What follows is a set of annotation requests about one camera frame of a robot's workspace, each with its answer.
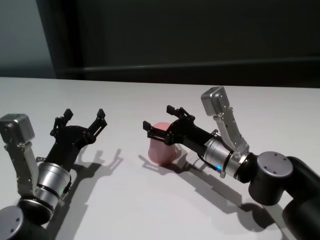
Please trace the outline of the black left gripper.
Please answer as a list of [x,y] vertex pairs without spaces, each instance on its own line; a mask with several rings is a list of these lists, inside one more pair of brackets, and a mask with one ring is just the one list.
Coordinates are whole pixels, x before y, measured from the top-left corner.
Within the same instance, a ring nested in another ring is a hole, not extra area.
[[72,117],[73,112],[67,108],[63,116],[55,118],[50,132],[55,138],[55,143],[46,157],[47,163],[56,164],[68,172],[73,167],[80,150],[86,145],[93,144],[108,125],[102,108],[98,110],[96,119],[88,129],[75,125],[66,126]]

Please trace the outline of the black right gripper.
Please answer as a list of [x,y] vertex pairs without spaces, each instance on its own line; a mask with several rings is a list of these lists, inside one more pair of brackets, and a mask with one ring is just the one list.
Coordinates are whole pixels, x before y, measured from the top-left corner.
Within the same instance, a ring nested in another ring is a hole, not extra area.
[[167,130],[153,127],[149,122],[143,121],[142,128],[147,132],[147,137],[162,142],[168,146],[181,144],[200,156],[204,156],[207,150],[206,143],[213,135],[194,124],[195,117],[189,114],[183,107],[166,107],[166,112],[177,117]]

